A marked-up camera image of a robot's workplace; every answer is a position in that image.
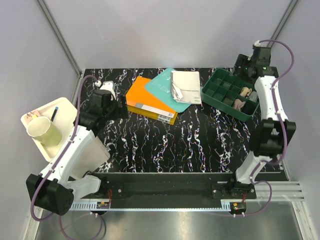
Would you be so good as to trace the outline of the beige underwear navy trim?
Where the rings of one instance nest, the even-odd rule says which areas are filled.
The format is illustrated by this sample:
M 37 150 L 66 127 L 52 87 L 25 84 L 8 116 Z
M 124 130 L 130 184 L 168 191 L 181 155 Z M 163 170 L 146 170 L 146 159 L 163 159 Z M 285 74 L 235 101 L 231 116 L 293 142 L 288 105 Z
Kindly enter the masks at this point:
M 241 90 L 239 92 L 239 95 L 244 97 L 244 98 L 248 98 L 251 95 L 252 91 L 253 91 L 252 88 L 244 86 L 244 87 L 241 88 Z

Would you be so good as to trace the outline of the grey underwear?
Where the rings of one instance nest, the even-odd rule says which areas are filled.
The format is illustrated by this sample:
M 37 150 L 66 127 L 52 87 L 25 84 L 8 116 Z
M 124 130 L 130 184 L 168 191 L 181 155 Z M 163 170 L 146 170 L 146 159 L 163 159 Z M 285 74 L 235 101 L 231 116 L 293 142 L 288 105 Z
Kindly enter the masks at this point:
M 258 93 L 256 91 L 252 91 L 247 99 L 256 103 L 259 99 Z

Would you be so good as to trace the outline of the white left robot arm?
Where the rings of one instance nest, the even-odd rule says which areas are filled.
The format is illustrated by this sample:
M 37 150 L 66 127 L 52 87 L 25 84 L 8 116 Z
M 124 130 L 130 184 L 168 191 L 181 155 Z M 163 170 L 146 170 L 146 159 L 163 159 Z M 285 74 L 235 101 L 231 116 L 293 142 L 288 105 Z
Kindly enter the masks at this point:
M 30 174 L 26 179 L 31 214 L 39 207 L 63 216 L 74 201 L 90 194 L 103 198 L 108 193 L 107 184 L 93 174 L 111 156 L 98 133 L 108 122 L 127 117 L 124 95 L 116 99 L 110 90 L 93 92 L 89 106 L 77 111 L 66 141 L 55 157 L 39 174 Z

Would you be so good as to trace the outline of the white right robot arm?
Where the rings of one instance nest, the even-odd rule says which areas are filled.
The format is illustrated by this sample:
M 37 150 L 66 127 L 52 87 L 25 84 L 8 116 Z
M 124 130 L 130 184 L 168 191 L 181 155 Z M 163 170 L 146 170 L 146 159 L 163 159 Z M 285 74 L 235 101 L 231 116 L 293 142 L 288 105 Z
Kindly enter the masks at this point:
M 279 74 L 271 66 L 271 48 L 254 44 L 251 56 L 240 54 L 234 65 L 234 75 L 252 83 L 257 92 L 261 121 L 249 139 L 249 154 L 235 171 L 233 182 L 227 185 L 228 195 L 239 198 L 257 174 L 267 165 L 279 163 L 296 129 L 289 121 L 279 93 Z

